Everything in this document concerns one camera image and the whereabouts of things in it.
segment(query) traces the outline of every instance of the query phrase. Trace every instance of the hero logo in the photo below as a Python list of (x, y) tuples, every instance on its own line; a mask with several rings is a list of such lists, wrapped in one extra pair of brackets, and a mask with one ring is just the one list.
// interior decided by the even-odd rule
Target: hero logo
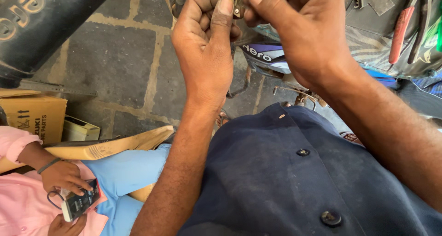
[(258, 58), (262, 57), (262, 59), (270, 62), (272, 60), (271, 57), (269, 57), (268, 55), (264, 55), (263, 53), (259, 52), (257, 53), (256, 50), (252, 47), (249, 47), (248, 45), (243, 45), (244, 48), (247, 49), (248, 52), (250, 52), (252, 55), (256, 55)]

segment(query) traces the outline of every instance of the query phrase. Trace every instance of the light blue pants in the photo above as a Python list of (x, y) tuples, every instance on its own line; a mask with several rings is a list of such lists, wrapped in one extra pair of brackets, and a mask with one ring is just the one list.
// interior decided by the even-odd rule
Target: light blue pants
[(108, 200), (98, 204), (97, 213), (109, 217), (100, 236), (128, 236), (142, 202), (127, 194), (158, 180), (171, 145), (154, 151), (124, 151), (99, 160), (82, 162), (94, 173)]

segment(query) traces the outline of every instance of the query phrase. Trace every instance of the green object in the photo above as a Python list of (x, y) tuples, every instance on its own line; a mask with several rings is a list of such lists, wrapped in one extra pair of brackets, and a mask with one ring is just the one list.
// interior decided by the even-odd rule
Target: green object
[[(439, 4), (439, 10), (442, 13), (442, 1)], [(436, 46), (437, 51), (442, 52), (442, 19), (439, 22), (438, 26), (438, 45)]]

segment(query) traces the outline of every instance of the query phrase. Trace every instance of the stone tile floor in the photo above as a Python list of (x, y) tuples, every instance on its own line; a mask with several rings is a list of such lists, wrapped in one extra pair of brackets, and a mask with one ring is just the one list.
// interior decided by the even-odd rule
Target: stone tile floor
[[(101, 127), (101, 139), (178, 126), (186, 94), (171, 26), (165, 0), (107, 0), (33, 80), (96, 90), (97, 97), (67, 95), (66, 113)], [(246, 67), (239, 51), (232, 90), (243, 86)], [(224, 109), (238, 117), (295, 101), (297, 94), (289, 90), (273, 95), (275, 85), (280, 81), (253, 72), (248, 90), (228, 99)], [(317, 111), (338, 131), (349, 130), (331, 108), (318, 106)]]

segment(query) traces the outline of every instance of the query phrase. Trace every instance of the screwdriver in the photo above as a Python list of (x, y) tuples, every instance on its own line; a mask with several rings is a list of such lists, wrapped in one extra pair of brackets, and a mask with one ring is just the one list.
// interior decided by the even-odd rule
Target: screwdriver
[(408, 24), (412, 18), (413, 12), (415, 10), (415, 5), (418, 0), (410, 0), (408, 6), (403, 10), (399, 16), (396, 23), (396, 28), (394, 30), (393, 42), (390, 50), (389, 62), (390, 64), (395, 64), (399, 60), (402, 51), (402, 45), (404, 44), (405, 32), (407, 31)]

